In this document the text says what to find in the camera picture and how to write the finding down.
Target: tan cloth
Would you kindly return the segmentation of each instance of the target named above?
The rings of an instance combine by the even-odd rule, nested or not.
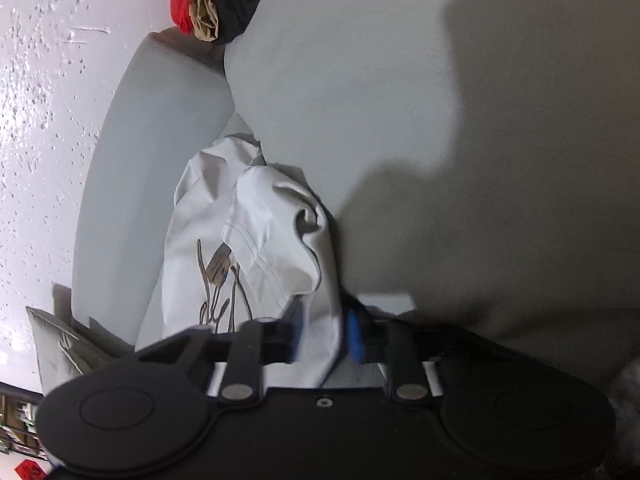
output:
[[[213,0],[193,0],[189,4],[189,17],[196,38],[214,41],[218,37],[218,12]]]

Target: blue part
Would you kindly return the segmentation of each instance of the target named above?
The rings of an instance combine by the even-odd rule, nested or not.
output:
[[[349,355],[355,362],[362,364],[364,361],[364,346],[360,335],[360,323],[355,310],[347,312],[347,348]]]

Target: red label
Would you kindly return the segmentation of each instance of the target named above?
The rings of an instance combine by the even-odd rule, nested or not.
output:
[[[44,480],[44,477],[47,476],[38,463],[33,460],[24,460],[15,468],[15,472],[22,480]]]

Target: white pillow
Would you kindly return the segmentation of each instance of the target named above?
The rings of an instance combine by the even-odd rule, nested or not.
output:
[[[53,314],[30,306],[27,307],[27,314],[36,343],[40,382],[45,395],[60,384],[113,361],[112,357]]]

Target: couch armrest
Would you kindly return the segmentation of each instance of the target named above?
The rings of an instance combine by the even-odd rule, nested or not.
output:
[[[111,102],[82,197],[72,313],[92,333],[127,345],[136,342],[162,266],[175,185],[234,111],[222,62],[190,41],[169,29],[140,44]]]

